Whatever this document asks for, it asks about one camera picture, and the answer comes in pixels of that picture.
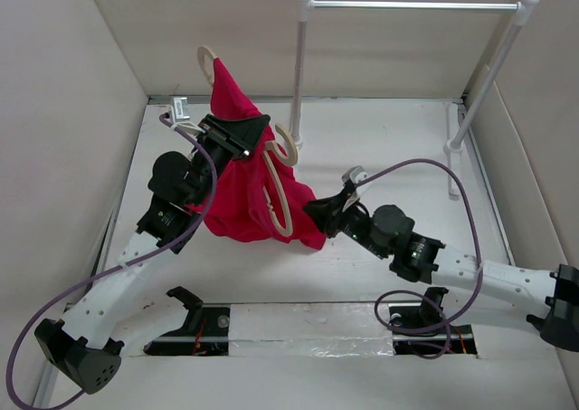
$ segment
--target screw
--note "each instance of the screw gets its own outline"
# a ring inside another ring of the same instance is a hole
[[[217,326],[221,329],[229,327],[229,317],[227,315],[222,315],[217,319]]]
[[[402,315],[397,312],[390,315],[390,324],[392,324],[395,327],[402,326]]]

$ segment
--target white wall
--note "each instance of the white wall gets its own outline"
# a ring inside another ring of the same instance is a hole
[[[579,267],[579,2],[541,0],[474,130],[517,264]],[[579,397],[579,357],[560,352]]]
[[[92,0],[0,0],[0,16],[3,376],[24,323],[88,275],[147,98]],[[42,360],[28,339],[27,399]],[[4,386],[0,408],[12,408]]]
[[[95,1],[147,94],[207,94],[195,58],[200,44],[223,57],[246,92],[292,92],[296,0]],[[327,96],[459,97],[498,19],[316,11],[308,26],[304,90]]]

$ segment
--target pink fabric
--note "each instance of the pink fabric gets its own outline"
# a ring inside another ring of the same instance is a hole
[[[214,60],[214,77],[214,91],[211,95],[211,111],[214,116],[240,120],[261,115],[219,59]],[[274,139],[273,131],[268,126],[248,160],[229,163],[217,183],[214,204],[205,218],[205,224],[213,234],[228,236],[243,243],[268,238],[284,243],[300,240],[306,246],[320,250],[326,236],[302,210],[303,205],[315,199],[314,194],[308,186],[296,181],[293,169],[284,166],[272,153],[271,160],[288,199],[293,234],[290,237],[281,236],[271,222],[263,186],[270,194],[271,204],[280,223],[286,226],[278,193],[261,155],[265,142]],[[196,207],[194,210],[199,211],[201,208]]]

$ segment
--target white hanger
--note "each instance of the white hanger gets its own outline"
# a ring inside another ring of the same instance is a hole
[[[207,64],[205,63],[205,59],[209,58],[213,64],[213,61],[218,58],[217,54],[212,50],[210,47],[206,45],[202,45],[197,48],[197,61],[199,62],[199,66],[201,67],[201,71],[203,72],[204,77],[207,79],[207,82],[211,87],[214,86],[214,74],[207,69]],[[262,153],[263,159],[265,161],[265,166],[268,168],[270,172],[271,180],[275,185],[275,189],[278,192],[278,197],[280,198],[281,203],[281,210],[283,211],[283,218],[286,222],[286,226],[283,227],[278,219],[278,216],[275,214],[273,210],[273,205],[271,204],[270,194],[268,193],[266,187],[263,187],[263,194],[265,195],[265,200],[267,202],[268,211],[270,213],[271,223],[275,227],[275,229],[282,235],[282,236],[290,236],[293,234],[293,223],[291,221],[291,212],[290,206],[288,205],[288,198],[286,197],[286,193],[283,190],[283,186],[281,185],[280,176],[278,175],[275,166],[273,165],[273,161],[271,161],[271,157],[269,153],[273,153],[275,157],[284,165],[284,166],[295,166],[298,162],[298,148],[296,147],[296,143],[293,141],[291,134],[287,131],[283,126],[280,124],[275,125],[275,130],[278,134],[281,135],[283,138],[285,148],[287,150],[287,155],[283,152],[280,144],[276,140],[270,140],[265,143],[265,149]]]

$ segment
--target white corner post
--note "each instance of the white corner post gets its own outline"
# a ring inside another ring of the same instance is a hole
[[[296,146],[301,148],[303,140],[299,134],[299,120],[301,118],[301,81],[304,71],[304,55],[306,51],[306,27],[308,26],[309,9],[312,0],[298,0],[298,46],[296,47],[296,69],[293,78],[293,99],[289,116],[289,132]]]
[[[474,101],[469,107],[466,116],[464,117],[464,121],[460,124],[458,128],[455,125],[455,116],[453,113],[449,113],[449,140],[444,145],[444,152],[448,157],[448,167],[450,170],[454,171],[455,173],[460,172],[460,154],[464,149],[464,137],[466,136],[467,132],[469,131],[470,125],[472,121],[477,115],[479,111],[480,105],[487,97],[489,93],[490,86],[497,78],[498,71],[500,71],[500,67],[503,65],[503,62],[508,56],[508,52],[510,51],[513,43],[517,39],[518,33],[520,32],[523,25],[525,25],[533,13],[533,9],[536,5],[538,5],[539,0],[521,0],[517,3],[517,10],[515,12],[515,17],[513,18],[512,23],[510,24],[507,34],[505,35],[502,43],[500,44],[492,62],[489,66],[489,73],[485,77],[484,81],[482,82],[479,92],[474,98]],[[456,184],[452,179],[449,177],[449,194],[453,196],[459,195],[459,190]]]

